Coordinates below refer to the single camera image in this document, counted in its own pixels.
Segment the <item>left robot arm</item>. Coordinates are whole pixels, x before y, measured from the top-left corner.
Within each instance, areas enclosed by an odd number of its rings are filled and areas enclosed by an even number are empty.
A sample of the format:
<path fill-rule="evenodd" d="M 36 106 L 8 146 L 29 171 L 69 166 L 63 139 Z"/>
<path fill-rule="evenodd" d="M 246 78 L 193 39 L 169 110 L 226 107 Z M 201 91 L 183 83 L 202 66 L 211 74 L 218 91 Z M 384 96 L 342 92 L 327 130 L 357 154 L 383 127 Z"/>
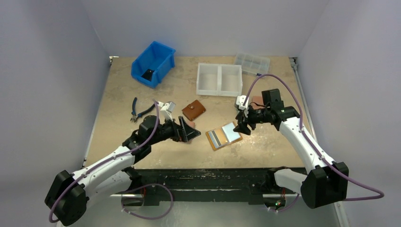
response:
<path fill-rule="evenodd" d="M 132 165 L 146 157 L 152 145 L 165 140 L 189 142 L 200 135 L 181 116 L 177 122 L 164 123 L 155 115 L 145 117 L 138 129 L 108 156 L 73 173 L 63 170 L 55 176 L 44 200 L 50 209 L 49 221 L 69 226 L 97 199 L 116 192 L 138 192 L 141 180 L 132 175 Z"/>

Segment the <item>black card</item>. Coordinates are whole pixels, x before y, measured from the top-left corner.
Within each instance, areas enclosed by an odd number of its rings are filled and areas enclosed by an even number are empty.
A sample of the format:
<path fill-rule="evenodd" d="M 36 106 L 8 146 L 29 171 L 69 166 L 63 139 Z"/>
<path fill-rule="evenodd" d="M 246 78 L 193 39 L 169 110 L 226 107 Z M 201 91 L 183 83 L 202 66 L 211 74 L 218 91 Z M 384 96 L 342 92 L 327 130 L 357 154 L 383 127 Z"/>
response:
<path fill-rule="evenodd" d="M 147 69 L 143 74 L 142 74 L 142 78 L 148 80 L 148 81 L 152 81 L 152 77 L 153 77 L 153 73 L 154 71 L 151 69 Z"/>

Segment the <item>orange card holder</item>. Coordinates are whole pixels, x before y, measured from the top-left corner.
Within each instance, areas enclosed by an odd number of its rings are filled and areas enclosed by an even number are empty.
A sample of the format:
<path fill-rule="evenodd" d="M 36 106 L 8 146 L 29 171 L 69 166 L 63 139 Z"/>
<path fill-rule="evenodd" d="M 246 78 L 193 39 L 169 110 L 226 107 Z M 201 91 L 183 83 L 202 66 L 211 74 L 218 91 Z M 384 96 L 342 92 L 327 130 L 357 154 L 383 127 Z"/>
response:
<path fill-rule="evenodd" d="M 206 132 L 207 139 L 213 151 L 227 147 L 243 139 L 240 133 L 234 132 L 235 127 L 236 123 L 230 122 L 222 127 Z"/>

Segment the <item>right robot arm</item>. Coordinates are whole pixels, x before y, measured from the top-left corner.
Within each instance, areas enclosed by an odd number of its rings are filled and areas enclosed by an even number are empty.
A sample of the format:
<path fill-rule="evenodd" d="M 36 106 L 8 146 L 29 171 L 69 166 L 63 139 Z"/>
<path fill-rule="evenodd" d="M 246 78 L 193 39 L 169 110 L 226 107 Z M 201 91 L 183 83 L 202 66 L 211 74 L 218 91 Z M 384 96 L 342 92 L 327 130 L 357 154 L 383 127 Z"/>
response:
<path fill-rule="evenodd" d="M 342 175 L 349 175 L 347 165 L 343 162 L 337 163 L 330 156 L 324 155 L 318 143 L 310 137 L 298 111 L 292 106 L 284 106 L 280 91 L 263 91 L 263 104 L 260 109 L 254 109 L 245 98 L 236 98 L 235 107 L 238 114 L 234 131 L 250 135 L 258 123 L 270 123 L 289 141 L 306 169 L 305 174 L 284 166 L 269 169 L 265 187 L 270 192 L 286 188 L 298 193 L 312 209 L 344 200 L 347 196 L 348 181 Z"/>

